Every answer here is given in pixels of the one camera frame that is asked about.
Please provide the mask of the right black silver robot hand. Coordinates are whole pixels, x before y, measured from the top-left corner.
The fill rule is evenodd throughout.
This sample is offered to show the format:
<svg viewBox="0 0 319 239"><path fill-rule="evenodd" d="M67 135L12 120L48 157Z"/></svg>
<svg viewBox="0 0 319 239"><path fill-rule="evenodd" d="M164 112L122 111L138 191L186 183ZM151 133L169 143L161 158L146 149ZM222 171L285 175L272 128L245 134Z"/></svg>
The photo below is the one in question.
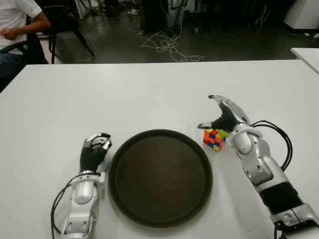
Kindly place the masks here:
<svg viewBox="0 0 319 239"><path fill-rule="evenodd" d="M222 113L218 119L212 122L199 124L198 129L222 129L232 132L239 124L251 124L245 112L232 100L221 95L209 95L208 98L218 103Z"/></svg>

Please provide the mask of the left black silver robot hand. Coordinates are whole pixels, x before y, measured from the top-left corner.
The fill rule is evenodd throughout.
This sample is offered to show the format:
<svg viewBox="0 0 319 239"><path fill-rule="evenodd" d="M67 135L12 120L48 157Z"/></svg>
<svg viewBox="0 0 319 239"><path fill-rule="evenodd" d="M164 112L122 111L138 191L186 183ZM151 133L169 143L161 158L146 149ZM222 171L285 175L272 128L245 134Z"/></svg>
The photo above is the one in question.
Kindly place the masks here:
<svg viewBox="0 0 319 239"><path fill-rule="evenodd" d="M86 138L80 154L79 172L96 172L111 146L111 135L108 133L98 132Z"/></svg>

